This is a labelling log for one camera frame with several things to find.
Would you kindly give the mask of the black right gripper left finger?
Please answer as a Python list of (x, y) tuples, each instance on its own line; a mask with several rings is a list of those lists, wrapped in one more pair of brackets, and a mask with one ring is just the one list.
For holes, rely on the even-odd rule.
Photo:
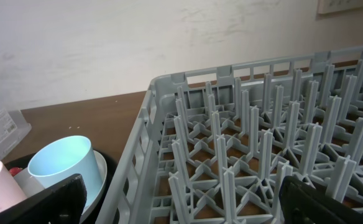
[(79, 224), (87, 190), (81, 174), (73, 174), (0, 213), (0, 223)]

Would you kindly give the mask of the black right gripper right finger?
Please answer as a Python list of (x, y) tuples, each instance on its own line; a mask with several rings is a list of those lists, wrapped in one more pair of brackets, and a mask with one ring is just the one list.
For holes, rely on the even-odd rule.
[(278, 194), (285, 224), (363, 224), (363, 214), (286, 176)]

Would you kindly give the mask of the light blue plastic cup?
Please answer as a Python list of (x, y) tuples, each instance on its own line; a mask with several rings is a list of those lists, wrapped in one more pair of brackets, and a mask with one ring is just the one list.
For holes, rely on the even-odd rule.
[(81, 174), (87, 190), (86, 206), (93, 203), (103, 184), (91, 141), (85, 136), (68, 136), (43, 147), (29, 161), (27, 170), (45, 188)]

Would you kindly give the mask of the red snack wrapper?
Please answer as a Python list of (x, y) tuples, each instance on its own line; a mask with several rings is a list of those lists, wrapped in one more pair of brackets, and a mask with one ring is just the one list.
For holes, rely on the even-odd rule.
[(9, 169), (10, 174), (14, 177), (16, 176), (18, 173), (22, 172), (23, 168), (20, 167), (13, 167)]

